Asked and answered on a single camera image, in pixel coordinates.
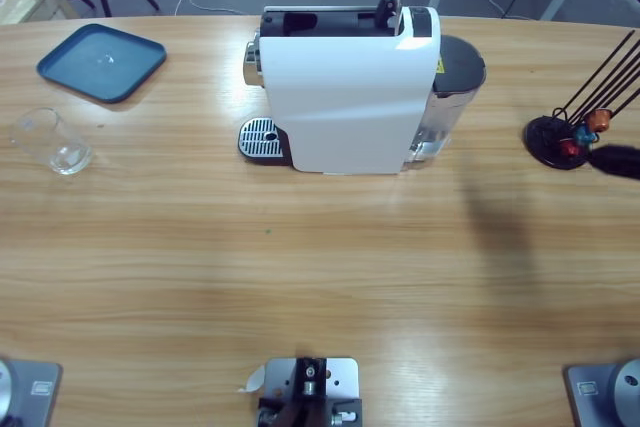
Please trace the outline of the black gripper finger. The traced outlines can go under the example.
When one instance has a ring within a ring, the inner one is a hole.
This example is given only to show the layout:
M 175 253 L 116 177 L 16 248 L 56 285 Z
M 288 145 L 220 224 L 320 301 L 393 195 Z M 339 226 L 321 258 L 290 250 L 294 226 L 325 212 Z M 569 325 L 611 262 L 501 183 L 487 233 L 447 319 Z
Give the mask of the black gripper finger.
M 640 179 L 640 150 L 636 147 L 604 145 L 591 151 L 589 163 L 609 175 Z

